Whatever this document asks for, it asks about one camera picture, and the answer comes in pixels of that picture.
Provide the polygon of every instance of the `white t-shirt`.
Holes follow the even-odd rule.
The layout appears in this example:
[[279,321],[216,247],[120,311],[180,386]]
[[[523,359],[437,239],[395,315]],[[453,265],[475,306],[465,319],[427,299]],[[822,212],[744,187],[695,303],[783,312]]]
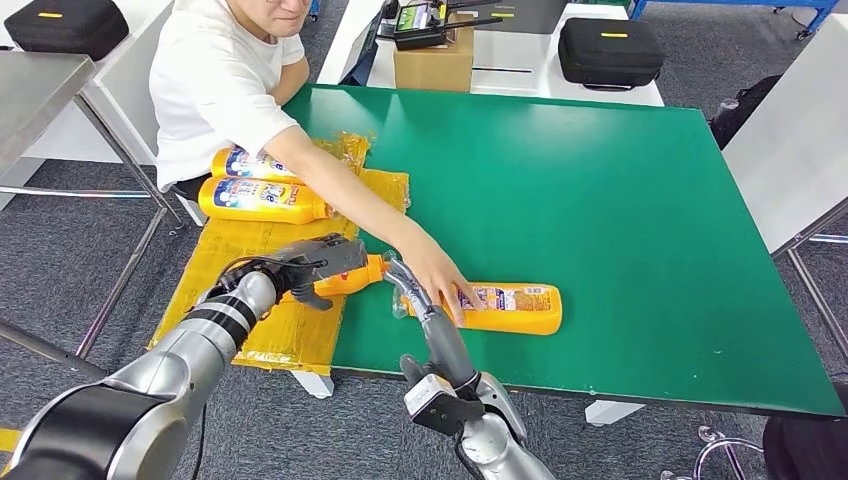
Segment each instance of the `white t-shirt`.
[[297,125],[269,92],[283,65],[301,58],[299,36],[265,43],[236,22],[225,0],[176,0],[150,69],[159,189],[209,173],[221,148],[237,144],[258,155]]

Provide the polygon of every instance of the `black carrying case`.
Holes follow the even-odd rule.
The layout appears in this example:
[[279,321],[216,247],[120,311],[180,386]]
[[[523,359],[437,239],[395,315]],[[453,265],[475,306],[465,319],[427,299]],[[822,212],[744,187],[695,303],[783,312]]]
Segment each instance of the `black carrying case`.
[[129,34],[112,0],[34,0],[4,22],[27,52],[84,53],[97,61]]
[[647,85],[659,76],[665,59],[650,28],[632,20],[569,18],[558,49],[565,79],[596,89]]

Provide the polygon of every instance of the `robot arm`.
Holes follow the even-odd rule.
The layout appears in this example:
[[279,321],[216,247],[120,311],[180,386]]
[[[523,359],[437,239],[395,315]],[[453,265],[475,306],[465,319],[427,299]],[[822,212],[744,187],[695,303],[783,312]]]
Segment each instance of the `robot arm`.
[[421,323],[429,360],[420,365],[411,355],[400,359],[410,385],[404,403],[412,421],[456,436],[456,453],[475,478],[485,480],[554,480],[523,444],[527,429],[503,385],[471,364],[459,331],[434,305],[409,268],[393,256],[384,278],[396,296],[409,299]]
[[361,241],[334,234],[233,262],[153,349],[44,407],[24,430],[4,479],[170,478],[191,426],[256,322],[289,290],[329,308],[312,284],[366,261]]
[[[191,426],[256,322],[287,291],[329,308],[313,283],[366,262],[361,241],[334,234],[231,263],[153,349],[45,406],[24,429],[3,479],[170,478]],[[412,303],[430,351],[424,365],[409,355],[401,359],[412,387],[404,402],[413,421],[456,435],[460,459],[478,478],[553,480],[522,446],[527,432],[506,390],[473,368],[445,311],[397,259],[390,259],[385,279]]]

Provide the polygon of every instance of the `man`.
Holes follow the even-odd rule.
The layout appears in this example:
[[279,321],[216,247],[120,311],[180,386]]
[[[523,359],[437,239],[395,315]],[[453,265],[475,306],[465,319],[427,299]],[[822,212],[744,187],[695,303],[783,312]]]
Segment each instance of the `man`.
[[150,71],[159,121],[158,185],[196,199],[214,153],[233,144],[265,151],[334,209],[394,246],[434,302],[462,321],[456,294],[482,303],[417,223],[315,147],[280,108],[306,82],[298,32],[310,0],[176,0]]

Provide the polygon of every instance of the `man's arm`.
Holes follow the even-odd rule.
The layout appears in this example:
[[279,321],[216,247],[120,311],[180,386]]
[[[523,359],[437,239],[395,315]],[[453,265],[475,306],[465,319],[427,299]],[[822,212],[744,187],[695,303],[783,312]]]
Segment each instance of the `man's arm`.
[[264,150],[342,215],[398,249],[430,298],[435,303],[444,298],[458,323],[463,314],[457,288],[475,307],[482,307],[468,281],[424,229],[377,196],[338,159],[313,145],[299,126],[277,134]]
[[283,65],[282,70],[280,70],[280,83],[271,91],[271,96],[274,97],[277,105],[285,105],[306,83],[308,78],[309,62],[306,61],[306,57],[301,57],[300,60],[292,64]]

